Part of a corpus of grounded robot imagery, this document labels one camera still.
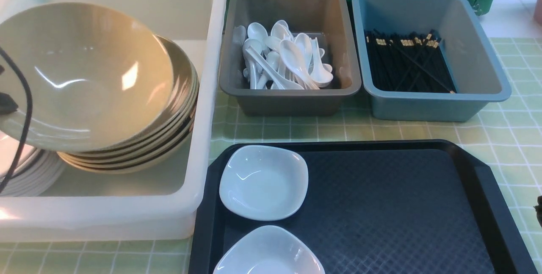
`chopsticks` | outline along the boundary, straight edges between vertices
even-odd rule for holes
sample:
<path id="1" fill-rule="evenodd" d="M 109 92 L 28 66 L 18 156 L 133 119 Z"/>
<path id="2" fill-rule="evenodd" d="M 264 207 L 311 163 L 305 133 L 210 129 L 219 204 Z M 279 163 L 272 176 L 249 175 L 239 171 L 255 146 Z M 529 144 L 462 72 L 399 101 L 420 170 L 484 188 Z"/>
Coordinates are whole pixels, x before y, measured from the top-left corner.
<path id="1" fill-rule="evenodd" d="M 457 93 L 435 30 L 420 35 L 366 31 L 373 84 L 383 91 Z"/>

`gray plastic tray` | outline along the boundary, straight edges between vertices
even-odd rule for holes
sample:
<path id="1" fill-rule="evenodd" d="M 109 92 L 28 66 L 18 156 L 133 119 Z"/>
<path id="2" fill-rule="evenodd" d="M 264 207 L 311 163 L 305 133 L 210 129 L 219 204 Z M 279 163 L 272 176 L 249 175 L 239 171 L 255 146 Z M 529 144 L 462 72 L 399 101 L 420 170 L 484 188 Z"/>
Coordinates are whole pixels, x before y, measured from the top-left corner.
<path id="1" fill-rule="evenodd" d="M 465 122 L 489 102 L 510 97 L 508 79 L 467 0 L 352 0 L 352 9 L 363 85 L 376 118 Z M 405 34 L 436 29 L 458 93 L 377 89 L 364 37 L 364 30 L 373 29 Z"/>
<path id="2" fill-rule="evenodd" d="M 243 78 L 244 59 L 240 44 L 233 42 L 233 29 L 259 22 L 267 30 L 284 19 L 292 33 L 317 37 L 326 51 L 324 63 L 333 66 L 335 78 L 320 90 L 255 90 Z M 219 85 L 235 96 L 248 116 L 326 116 L 339 109 L 341 101 L 362 85 L 354 34 L 346 0 L 230 0 L 222 42 Z"/>

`black cable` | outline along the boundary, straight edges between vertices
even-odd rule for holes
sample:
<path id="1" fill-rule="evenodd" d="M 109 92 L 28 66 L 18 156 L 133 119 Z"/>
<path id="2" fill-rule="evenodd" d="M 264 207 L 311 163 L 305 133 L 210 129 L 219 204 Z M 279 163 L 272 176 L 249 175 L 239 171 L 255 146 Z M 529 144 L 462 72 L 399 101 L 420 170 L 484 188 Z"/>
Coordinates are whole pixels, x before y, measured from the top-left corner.
<path id="1" fill-rule="evenodd" d="M 8 65 L 11 67 L 11 69 L 15 72 L 17 77 L 19 77 L 19 81 L 21 81 L 21 85 L 23 86 L 23 89 L 25 89 L 25 95 L 27 97 L 27 113 L 25 116 L 25 123 L 23 124 L 23 130 L 21 132 L 21 139 L 19 140 L 19 146 L 17 147 L 17 151 L 15 152 L 15 157 L 13 158 L 13 161 L 11 163 L 10 168 L 8 169 L 8 172 L 4 176 L 4 179 L 2 182 L 0 182 L 0 193 L 4 191 L 6 186 L 8 185 L 9 180 L 11 180 L 11 177 L 13 176 L 13 173 L 15 173 L 15 169 L 17 168 L 17 164 L 19 164 L 19 160 L 21 159 L 21 154 L 23 153 L 23 148 L 25 147 L 25 143 L 27 141 L 27 135 L 28 131 L 30 129 L 30 121 L 32 120 L 32 93 L 30 91 L 30 87 L 28 85 L 27 79 L 19 69 L 19 67 L 16 66 L 15 62 L 6 54 L 4 49 L 0 47 L 0 56 L 4 58 L 4 60 L 8 63 Z"/>

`white plastic spoon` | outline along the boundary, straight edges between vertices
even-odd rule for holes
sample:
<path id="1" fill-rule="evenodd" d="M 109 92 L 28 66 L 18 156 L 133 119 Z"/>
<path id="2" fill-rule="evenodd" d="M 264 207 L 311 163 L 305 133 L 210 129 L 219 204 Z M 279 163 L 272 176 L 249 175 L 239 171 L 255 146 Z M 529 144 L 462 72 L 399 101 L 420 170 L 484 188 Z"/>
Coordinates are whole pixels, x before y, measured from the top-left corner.
<path id="1" fill-rule="evenodd" d="M 265 59 L 260 56 L 256 50 L 252 47 L 248 47 L 246 50 L 246 56 L 250 58 L 250 60 L 253 63 L 258 63 L 262 66 L 263 71 L 269 76 L 275 85 L 279 89 L 303 89 L 302 86 L 294 83 L 293 81 L 286 80 L 285 78 L 282 78 L 279 76 L 279 73 L 277 73 L 268 63 L 265 61 Z"/>
<path id="2" fill-rule="evenodd" d="M 267 55 L 267 58 L 266 58 L 267 63 L 275 71 L 277 71 L 279 69 L 279 60 L 280 60 L 280 55 L 275 51 L 270 52 Z M 265 73 L 262 73 L 262 75 L 260 76 L 260 79 L 258 80 L 258 84 L 256 85 L 256 89 L 263 89 L 263 87 L 265 87 L 265 84 L 267 83 L 267 81 L 269 81 L 269 78 L 267 77 L 267 75 Z"/>
<path id="3" fill-rule="evenodd" d="M 279 67 L 275 68 L 277 70 L 277 73 L 279 73 L 279 75 L 281 75 L 281 77 L 284 77 L 284 78 L 291 81 L 291 79 L 286 77 L 286 71 L 287 71 L 286 66 L 282 62 L 282 59 L 280 58 L 279 52 L 272 51 L 272 52 L 269 53 L 269 55 L 273 56 L 272 59 L 276 59 L 277 62 L 278 62 Z"/>
<path id="4" fill-rule="evenodd" d="M 303 53 L 294 42 L 290 40 L 282 40 L 280 42 L 280 58 L 286 67 L 304 82 L 308 89 L 319 88 L 310 78 Z"/>
<path id="5" fill-rule="evenodd" d="M 250 23 L 248 25 L 248 28 L 246 29 L 246 34 L 248 35 L 249 39 L 256 39 L 256 40 L 261 42 L 261 44 L 262 44 L 262 52 L 264 54 L 267 54 L 269 52 L 269 50 L 267 49 L 267 47 L 263 43 L 263 39 L 265 39 L 265 37 L 269 36 L 269 34 L 267 33 L 267 29 L 265 29 L 265 27 L 263 27 L 263 25 L 261 25 L 258 22 Z"/>
<path id="6" fill-rule="evenodd" d="M 242 25 L 235 27 L 233 31 L 234 43 L 238 45 L 243 45 L 245 40 L 246 40 L 246 28 Z"/>
<path id="7" fill-rule="evenodd" d="M 275 52 L 279 51 L 280 46 L 280 39 L 273 36 L 267 36 L 263 39 L 263 43 L 265 46 L 271 48 L 271 50 L 274 50 Z"/>
<path id="8" fill-rule="evenodd" d="M 329 85 L 329 83 L 333 80 L 333 75 L 331 75 L 331 73 L 328 72 L 322 65 L 322 60 L 318 50 L 318 39 L 312 39 L 310 42 L 312 43 L 312 56 L 314 59 L 314 65 L 310 78 L 312 78 L 318 87 L 327 87 L 327 85 Z"/>
<path id="9" fill-rule="evenodd" d="M 320 52 L 320 59 L 322 59 L 322 57 L 324 57 L 324 55 L 326 54 L 326 50 L 324 50 L 323 48 L 319 48 L 318 50 Z M 310 58 L 311 58 L 311 60 L 310 60 L 309 69 L 312 68 L 312 64 L 314 63 L 313 62 L 314 59 L 312 59 L 312 56 Z"/>
<path id="10" fill-rule="evenodd" d="M 331 64 L 322 64 L 322 66 L 324 67 L 324 69 L 328 72 L 333 72 L 333 67 L 331 66 Z"/>
<path id="11" fill-rule="evenodd" d="M 286 23 L 286 21 L 284 21 L 284 20 L 279 20 L 275 24 L 280 24 L 280 25 L 283 25 L 284 27 L 286 27 L 287 29 L 290 29 L 290 27 L 288 26 L 288 23 Z"/>
<path id="12" fill-rule="evenodd" d="M 258 80 L 260 79 L 260 72 L 257 69 L 257 64 L 252 59 L 250 59 L 249 56 L 246 55 L 246 50 L 248 49 L 253 49 L 254 52 L 257 52 L 258 56 L 260 56 L 262 52 L 262 44 L 260 43 L 260 41 L 256 39 L 246 39 L 246 41 L 243 44 L 243 57 L 244 57 L 244 62 L 246 64 L 246 68 L 248 68 L 248 71 L 249 71 L 250 88 L 256 89 L 256 85 L 258 83 Z"/>
<path id="13" fill-rule="evenodd" d="M 285 27 L 284 25 L 275 23 L 271 29 L 271 36 L 279 38 L 280 40 L 294 40 L 292 33 L 290 30 Z"/>
<path id="14" fill-rule="evenodd" d="M 304 57 L 305 66 L 308 69 L 310 60 L 312 60 L 312 44 L 310 42 L 310 37 L 306 33 L 299 33 L 296 36 L 296 39 L 294 39 L 294 43 L 301 50 Z"/>

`tray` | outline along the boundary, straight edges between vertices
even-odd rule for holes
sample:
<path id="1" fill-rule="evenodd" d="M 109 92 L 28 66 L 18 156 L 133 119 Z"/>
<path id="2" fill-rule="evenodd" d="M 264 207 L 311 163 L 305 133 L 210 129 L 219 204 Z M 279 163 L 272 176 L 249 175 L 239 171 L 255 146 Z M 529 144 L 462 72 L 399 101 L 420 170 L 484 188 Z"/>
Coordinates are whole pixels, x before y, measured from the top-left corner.
<path id="1" fill-rule="evenodd" d="M 449 141 L 269 144 L 298 152 L 309 168 L 300 210 L 257 222 L 229 212 L 218 196 L 223 168 L 207 173 L 189 274 L 211 274 L 244 235 L 286 228 L 327 274 L 536 273 L 489 166 Z"/>

